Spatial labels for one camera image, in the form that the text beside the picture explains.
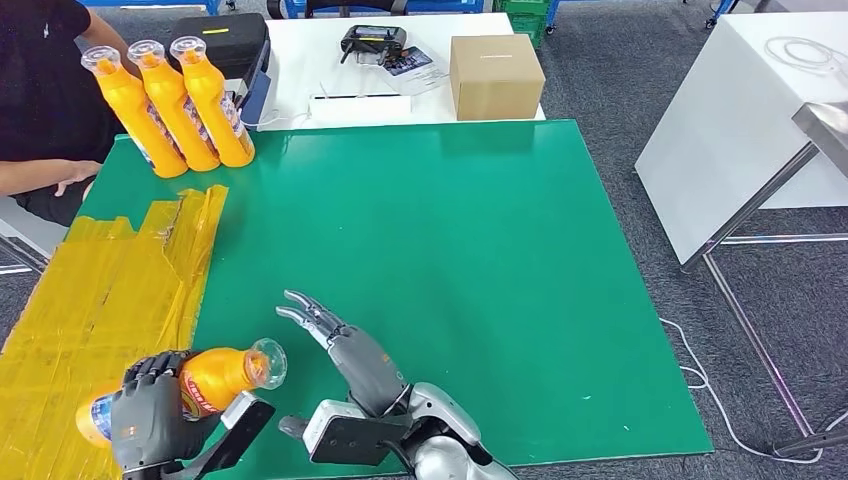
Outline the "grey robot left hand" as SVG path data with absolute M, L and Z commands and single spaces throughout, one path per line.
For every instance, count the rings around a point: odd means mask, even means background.
M 197 354 L 167 350 L 138 360 L 112 397 L 111 449 L 124 479 L 186 479 L 183 462 L 197 457 L 219 414 L 184 416 L 179 374 Z

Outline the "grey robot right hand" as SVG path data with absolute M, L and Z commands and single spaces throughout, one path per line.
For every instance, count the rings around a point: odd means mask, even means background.
M 307 330 L 326 350 L 347 382 L 351 402 L 376 418 L 406 411 L 410 385 L 378 342 L 313 297 L 288 289 L 283 295 L 297 305 L 278 306 L 276 313 Z

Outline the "person's right hand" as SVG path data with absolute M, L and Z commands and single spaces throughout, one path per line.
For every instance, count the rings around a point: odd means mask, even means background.
M 82 182 L 90 177 L 96 176 L 102 167 L 101 163 L 91 160 L 64 160 L 59 159 L 61 174 L 56 184 L 56 197 L 61 197 L 66 188 L 74 183 Z

